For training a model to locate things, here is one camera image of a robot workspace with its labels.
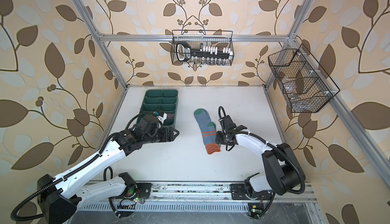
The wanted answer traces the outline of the blue striped sock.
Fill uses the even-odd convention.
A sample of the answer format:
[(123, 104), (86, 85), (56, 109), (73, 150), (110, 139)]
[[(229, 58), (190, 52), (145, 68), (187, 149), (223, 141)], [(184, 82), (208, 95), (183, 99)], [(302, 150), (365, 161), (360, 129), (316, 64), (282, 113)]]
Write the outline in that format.
[(208, 112), (202, 108), (196, 109), (194, 117), (202, 133), (202, 140), (209, 155), (220, 152), (220, 145), (216, 143), (216, 125)]

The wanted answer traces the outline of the green divided tray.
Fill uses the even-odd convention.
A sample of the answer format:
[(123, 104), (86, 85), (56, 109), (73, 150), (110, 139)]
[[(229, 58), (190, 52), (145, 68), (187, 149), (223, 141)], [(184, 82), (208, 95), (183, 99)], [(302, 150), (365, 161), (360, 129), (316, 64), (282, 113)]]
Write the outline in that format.
[[(152, 89), (145, 92), (139, 113), (153, 113), (163, 111), (165, 113), (174, 113), (176, 116), (178, 105), (178, 90), (175, 89)], [(176, 117), (166, 119), (165, 127), (175, 127)]]

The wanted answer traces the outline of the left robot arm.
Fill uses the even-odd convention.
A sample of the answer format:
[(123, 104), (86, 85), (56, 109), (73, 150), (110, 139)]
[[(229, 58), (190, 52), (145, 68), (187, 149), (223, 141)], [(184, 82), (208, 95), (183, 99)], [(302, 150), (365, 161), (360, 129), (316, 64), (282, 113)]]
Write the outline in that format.
[(16, 222), (44, 218), (49, 224), (63, 224), (85, 205), (125, 194), (136, 185), (128, 173), (90, 186), (87, 183), (145, 144), (173, 142), (180, 132), (164, 126), (166, 117), (162, 111), (136, 115), (136, 124), (128, 123), (124, 130), (109, 135), (94, 155), (54, 177), (41, 177), (37, 191), (18, 204), (10, 218)]

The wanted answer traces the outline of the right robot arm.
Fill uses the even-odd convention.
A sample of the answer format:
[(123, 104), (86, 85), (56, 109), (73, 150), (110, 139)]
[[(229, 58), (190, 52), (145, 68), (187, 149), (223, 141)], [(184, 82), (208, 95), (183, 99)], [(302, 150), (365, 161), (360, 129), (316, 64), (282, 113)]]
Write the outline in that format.
[(259, 198), (261, 192), (269, 191), (274, 195), (302, 194), (305, 191), (306, 176), (292, 148), (286, 144), (274, 144), (237, 126), (222, 106), (218, 108), (221, 131), (217, 132), (216, 142), (231, 151), (241, 146), (261, 158), (264, 173), (256, 173), (244, 181), (244, 194), (248, 199)]

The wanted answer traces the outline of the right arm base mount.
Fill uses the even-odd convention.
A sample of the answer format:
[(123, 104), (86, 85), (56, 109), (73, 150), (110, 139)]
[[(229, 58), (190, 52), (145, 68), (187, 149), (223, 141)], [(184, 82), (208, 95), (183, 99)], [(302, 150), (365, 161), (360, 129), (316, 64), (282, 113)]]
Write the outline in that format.
[(233, 183), (230, 184), (230, 192), (233, 200), (271, 200), (270, 191), (255, 192), (248, 184)]

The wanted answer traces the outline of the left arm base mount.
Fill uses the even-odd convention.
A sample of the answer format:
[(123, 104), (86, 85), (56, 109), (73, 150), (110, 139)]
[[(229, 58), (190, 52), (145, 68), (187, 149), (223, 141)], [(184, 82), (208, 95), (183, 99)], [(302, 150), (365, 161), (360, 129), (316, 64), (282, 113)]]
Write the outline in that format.
[(131, 186), (127, 186), (124, 192), (114, 197), (113, 199), (147, 199), (151, 194), (152, 183), (150, 182), (136, 182)]

